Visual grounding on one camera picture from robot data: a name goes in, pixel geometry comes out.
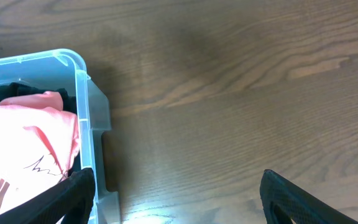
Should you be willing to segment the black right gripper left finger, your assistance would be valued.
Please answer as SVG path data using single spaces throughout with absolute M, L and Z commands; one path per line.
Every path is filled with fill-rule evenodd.
M 85 168 L 22 205 L 0 214 L 0 224 L 85 224 L 96 191 L 94 172 Z

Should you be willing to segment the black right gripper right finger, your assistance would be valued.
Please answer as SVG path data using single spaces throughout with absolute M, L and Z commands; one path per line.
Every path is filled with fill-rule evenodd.
M 273 170 L 264 170 L 260 198 L 267 224 L 358 224 Z

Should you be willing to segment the pink printed t-shirt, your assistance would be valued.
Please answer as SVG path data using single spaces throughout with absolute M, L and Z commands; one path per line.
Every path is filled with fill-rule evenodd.
M 80 151 L 76 114 L 56 91 L 0 102 L 0 214 L 68 177 Z

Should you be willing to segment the dark navy taped garment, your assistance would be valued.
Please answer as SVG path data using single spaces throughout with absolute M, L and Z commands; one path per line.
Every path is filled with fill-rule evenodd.
M 8 98 L 42 94 L 46 91 L 50 90 L 43 90 L 20 83 L 10 83 L 9 85 L 0 86 L 0 103 Z M 52 92 L 60 94 L 60 97 L 62 98 L 63 111 L 77 114 L 75 96 L 70 96 L 64 88 L 52 90 Z

